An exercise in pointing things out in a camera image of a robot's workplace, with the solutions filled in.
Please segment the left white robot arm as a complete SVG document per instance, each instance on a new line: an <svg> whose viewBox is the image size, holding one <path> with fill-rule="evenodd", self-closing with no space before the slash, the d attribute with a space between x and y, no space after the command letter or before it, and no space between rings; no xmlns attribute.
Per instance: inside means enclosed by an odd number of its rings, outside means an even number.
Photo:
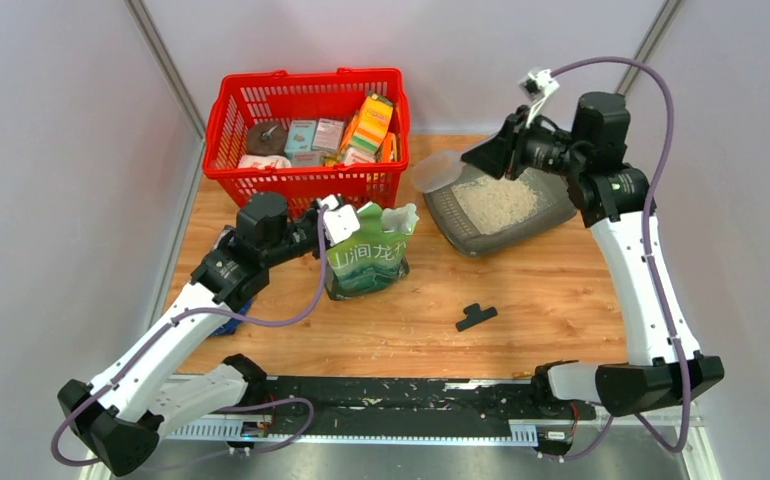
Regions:
<svg viewBox="0 0 770 480"><path fill-rule="evenodd" d="M206 414L238 410L252 415L265 405L264 371L242 354L207 374L165 384L203 340L231 320L268 328L293 325L312 305L286 320L261 320L242 308L269 283L271 268L308 254L327 266L337 242L327 220L344 199L317 199L297 218L276 192L253 195L234 227L203 257L168 310L116 362L89 382L70 380L57 395L65 415L50 441L58 463L104 464L114 475L139 469L161 441Z"/></svg>

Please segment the clear plastic scoop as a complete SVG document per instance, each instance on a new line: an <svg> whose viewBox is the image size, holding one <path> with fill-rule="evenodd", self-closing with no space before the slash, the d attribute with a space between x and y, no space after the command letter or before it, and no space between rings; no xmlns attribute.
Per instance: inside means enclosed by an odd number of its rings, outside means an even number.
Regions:
<svg viewBox="0 0 770 480"><path fill-rule="evenodd" d="M411 183L418 192L431 193L458 180L463 168L460 152L442 150L429 155L412 168Z"/></svg>

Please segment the green cat litter bag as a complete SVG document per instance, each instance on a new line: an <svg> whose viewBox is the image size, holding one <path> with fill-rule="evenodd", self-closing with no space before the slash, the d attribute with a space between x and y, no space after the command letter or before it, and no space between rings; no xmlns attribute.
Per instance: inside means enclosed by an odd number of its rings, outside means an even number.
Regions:
<svg viewBox="0 0 770 480"><path fill-rule="evenodd" d="M382 291L409 273L405 254L420 220L417 206L392 209L369 202L356 215L360 228L326 251L325 288L333 301Z"/></svg>

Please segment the black bag clip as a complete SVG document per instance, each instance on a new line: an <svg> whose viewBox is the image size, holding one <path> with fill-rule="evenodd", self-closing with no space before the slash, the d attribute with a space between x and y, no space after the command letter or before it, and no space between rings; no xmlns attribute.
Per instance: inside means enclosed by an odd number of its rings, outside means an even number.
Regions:
<svg viewBox="0 0 770 480"><path fill-rule="evenodd" d="M483 308L478 303L473 303L463 309L463 314L464 318L455 324L455 328L458 332L463 332L493 317L496 317L498 315L498 311L493 306Z"/></svg>

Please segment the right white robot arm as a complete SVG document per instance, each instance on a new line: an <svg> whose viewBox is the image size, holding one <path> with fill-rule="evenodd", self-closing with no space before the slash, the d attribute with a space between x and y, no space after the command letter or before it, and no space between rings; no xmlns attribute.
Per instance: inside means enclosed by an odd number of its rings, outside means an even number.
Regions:
<svg viewBox="0 0 770 480"><path fill-rule="evenodd" d="M537 367L533 409L554 419L577 400L622 417L697 399L723 380L724 366L720 357L703 354L672 291L655 208L645 203L650 182L624 160L631 122L625 97L581 95L569 131L542 115L529 121L528 111L518 107L461 160L495 179L515 180L529 168L564 179L608 267L627 349L624 363Z"/></svg>

